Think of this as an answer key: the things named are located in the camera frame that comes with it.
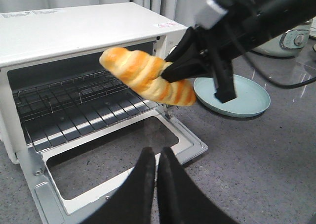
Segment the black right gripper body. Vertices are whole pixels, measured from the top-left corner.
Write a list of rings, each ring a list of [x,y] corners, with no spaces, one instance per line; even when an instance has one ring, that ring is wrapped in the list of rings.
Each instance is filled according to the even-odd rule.
[[[316,0],[243,0],[240,13],[222,19],[210,30],[197,27],[204,58],[212,61],[215,97],[226,103],[236,98],[232,60],[313,18]]]

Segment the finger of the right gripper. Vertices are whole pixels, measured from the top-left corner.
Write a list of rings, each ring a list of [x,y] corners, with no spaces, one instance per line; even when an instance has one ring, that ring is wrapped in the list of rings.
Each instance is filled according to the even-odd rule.
[[[171,62],[171,65],[163,70],[161,77],[170,83],[198,76],[213,76],[212,61],[200,55],[193,57],[184,55],[179,58],[169,55],[166,61]]]
[[[200,40],[199,31],[194,27],[189,27],[175,49],[165,58],[167,62],[185,62],[199,56],[204,50],[204,45]]]

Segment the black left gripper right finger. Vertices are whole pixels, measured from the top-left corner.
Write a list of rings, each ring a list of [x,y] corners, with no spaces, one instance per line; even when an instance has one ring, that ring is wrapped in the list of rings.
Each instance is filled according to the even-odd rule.
[[[163,148],[157,178],[161,224],[236,224],[191,180],[169,147]]]

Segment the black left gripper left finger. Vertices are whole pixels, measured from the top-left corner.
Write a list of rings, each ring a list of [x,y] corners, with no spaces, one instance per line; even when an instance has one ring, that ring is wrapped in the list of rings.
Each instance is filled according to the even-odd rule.
[[[150,147],[142,149],[124,183],[84,224],[149,224],[155,187],[156,160]]]

